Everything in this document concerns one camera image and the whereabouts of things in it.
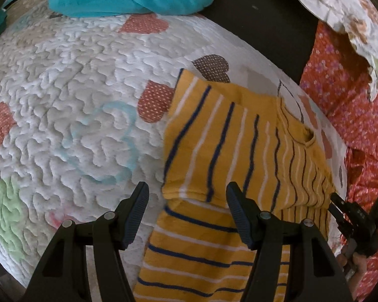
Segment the person's right hand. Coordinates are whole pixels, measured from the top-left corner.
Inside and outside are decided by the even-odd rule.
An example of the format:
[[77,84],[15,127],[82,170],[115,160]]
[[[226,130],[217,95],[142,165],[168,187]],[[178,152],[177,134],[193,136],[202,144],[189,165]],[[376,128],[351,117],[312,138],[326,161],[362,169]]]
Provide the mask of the person's right hand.
[[367,257],[354,252],[352,255],[352,263],[354,264],[355,272],[348,280],[348,287],[355,301],[359,284],[367,272]]

